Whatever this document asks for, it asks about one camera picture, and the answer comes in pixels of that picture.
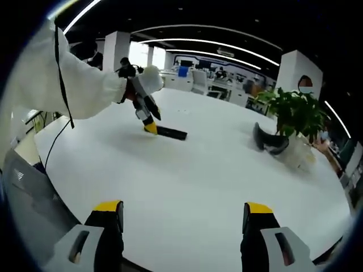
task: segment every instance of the white pillar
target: white pillar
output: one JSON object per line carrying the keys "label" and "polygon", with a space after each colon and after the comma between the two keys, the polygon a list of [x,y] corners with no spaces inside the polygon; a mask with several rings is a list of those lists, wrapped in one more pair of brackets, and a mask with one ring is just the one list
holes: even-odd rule
{"label": "white pillar", "polygon": [[116,31],[105,37],[103,52],[103,70],[116,71],[120,60],[129,57],[130,33]]}
{"label": "white pillar", "polygon": [[174,55],[170,52],[166,52],[164,69],[165,70],[171,69],[173,65],[174,65]]}
{"label": "white pillar", "polygon": [[147,52],[147,65],[153,65],[153,55],[154,55],[154,48],[149,46],[149,51]]}
{"label": "white pillar", "polygon": [[323,72],[301,52],[295,50],[282,55],[276,88],[285,92],[298,89],[301,76],[307,75],[313,83],[313,96],[319,99],[323,83]]}

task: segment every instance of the yellow part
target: yellow part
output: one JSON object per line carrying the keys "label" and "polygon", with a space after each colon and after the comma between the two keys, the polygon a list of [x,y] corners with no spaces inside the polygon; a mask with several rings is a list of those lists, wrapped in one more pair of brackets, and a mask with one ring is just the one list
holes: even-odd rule
{"label": "yellow part", "polygon": [[100,203],[94,211],[116,211],[117,204],[119,204],[121,200],[107,201]]}
{"label": "yellow part", "polygon": [[250,207],[250,213],[252,214],[273,214],[273,211],[263,204],[258,204],[254,202],[247,202]]}
{"label": "yellow part", "polygon": [[151,124],[146,125],[145,130],[154,134],[158,134],[157,125],[155,122],[152,122]]}

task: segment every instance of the chair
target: chair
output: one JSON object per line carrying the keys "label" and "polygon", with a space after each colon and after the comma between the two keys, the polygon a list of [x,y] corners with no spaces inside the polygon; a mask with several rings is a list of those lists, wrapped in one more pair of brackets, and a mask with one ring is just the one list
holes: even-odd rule
{"label": "chair", "polygon": [[193,73],[193,87],[192,92],[200,95],[206,95],[208,93],[208,84],[206,78],[206,72],[200,70],[192,70]]}

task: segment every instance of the desk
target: desk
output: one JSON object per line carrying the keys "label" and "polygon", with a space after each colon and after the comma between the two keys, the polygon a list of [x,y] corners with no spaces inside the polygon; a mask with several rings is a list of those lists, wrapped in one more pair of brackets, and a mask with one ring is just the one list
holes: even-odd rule
{"label": "desk", "polygon": [[[243,204],[268,205],[315,259],[341,238],[350,221],[343,188],[328,163],[293,172],[256,150],[255,122],[273,120],[211,97],[177,90],[154,95],[162,126],[188,132],[178,141],[142,130],[132,103],[113,104],[75,120],[58,137],[47,166],[70,211],[84,222],[93,207],[124,201],[124,257],[146,269],[241,271]],[[62,117],[35,138],[42,162]]]}
{"label": "desk", "polygon": [[160,76],[164,80],[164,86],[166,88],[172,88],[181,90],[184,92],[190,92],[193,88],[193,76],[189,72],[186,78],[181,78],[178,76],[177,72],[173,71],[161,71]]}

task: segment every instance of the ceiling light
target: ceiling light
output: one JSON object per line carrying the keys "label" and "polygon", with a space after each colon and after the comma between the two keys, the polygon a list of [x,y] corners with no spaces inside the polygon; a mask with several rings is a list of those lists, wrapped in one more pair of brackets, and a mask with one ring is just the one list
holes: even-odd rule
{"label": "ceiling light", "polygon": [[273,43],[271,43],[271,42],[269,42],[267,40],[261,39],[261,38],[259,38],[257,36],[254,36],[254,35],[242,32],[242,31],[238,31],[236,29],[231,29],[231,28],[226,28],[226,27],[217,27],[216,25],[215,26],[214,25],[207,25],[207,24],[169,24],[169,25],[164,25],[164,26],[163,25],[158,25],[156,27],[148,27],[148,28],[139,29],[139,30],[131,32],[131,34],[135,34],[135,33],[138,33],[138,32],[143,32],[143,31],[147,31],[147,30],[152,30],[152,29],[168,28],[168,27],[206,27],[206,28],[215,28],[215,29],[220,29],[220,30],[224,30],[224,31],[230,31],[230,32],[238,33],[238,34],[241,34],[241,35],[245,35],[245,36],[257,39],[257,40],[262,41],[264,43],[267,43],[267,44],[269,44],[269,45],[271,45],[273,47],[276,47],[277,49],[282,51],[281,47],[279,47],[276,44],[273,44]]}
{"label": "ceiling light", "polygon": [[226,56],[223,56],[223,55],[219,55],[219,54],[214,54],[214,53],[208,53],[208,52],[202,52],[202,51],[195,51],[195,50],[182,50],[182,49],[167,49],[166,51],[169,51],[169,52],[187,52],[187,53],[197,53],[197,54],[205,54],[205,55],[210,55],[210,56],[215,56],[215,57],[219,57],[219,58],[226,58],[227,60],[231,60],[231,61],[237,61],[237,62],[240,62],[240,63],[243,63],[243,64],[246,64],[246,65],[249,65],[253,68],[256,68],[258,70],[261,70],[260,67],[256,66],[256,65],[253,65],[253,64],[250,64],[248,62],[245,62],[245,61],[240,61],[239,59],[235,59],[235,58],[231,58],[231,57],[226,57]]}
{"label": "ceiling light", "polygon": [[223,44],[221,42],[216,42],[216,41],[206,41],[206,40],[198,40],[198,39],[156,39],[156,40],[146,40],[146,41],[140,41],[139,43],[140,44],[146,44],[146,43],[153,43],[153,42],[158,42],[158,41],[195,41],[195,42],[198,42],[198,43],[207,43],[207,44],[216,44],[216,45],[220,45],[220,46],[225,46],[225,47],[229,47],[229,48],[233,48],[233,49],[237,49],[237,50],[241,50],[241,51],[244,51],[246,53],[249,53],[249,54],[252,54],[256,57],[259,57],[259,58],[262,58],[272,64],[275,64],[276,66],[280,66],[280,64],[278,64],[277,62],[275,61],[272,61],[271,59],[269,58],[266,58],[264,56],[261,56],[255,52],[252,52],[252,51],[249,51],[247,49],[243,49],[243,48],[240,48],[240,47],[237,47],[237,46],[233,46],[233,45],[229,45],[229,44]]}
{"label": "ceiling light", "polygon": [[66,33],[71,29],[71,27],[84,15],[93,8],[95,5],[97,5],[101,0],[93,0],[87,7],[85,7],[73,20],[72,22],[67,25],[67,27],[64,29],[63,33],[66,35]]}
{"label": "ceiling light", "polygon": [[47,18],[49,20],[53,20],[55,19],[60,13],[62,13],[63,11],[65,11],[66,9],[68,9],[71,5],[73,5],[74,3],[76,3],[77,0],[71,0],[68,1],[66,3],[60,4],[58,5],[56,8],[53,9],[53,11],[51,13],[49,13],[47,15]]}
{"label": "ceiling light", "polygon": [[348,134],[349,139],[351,139],[351,135],[350,135],[347,127],[344,125],[343,121],[340,119],[340,117],[338,116],[338,114],[336,114],[335,110],[329,105],[329,103],[327,101],[325,101],[325,104],[328,106],[328,108],[330,108],[330,110],[332,111],[332,113],[334,113],[335,117],[338,119],[338,121],[342,125],[343,129]]}

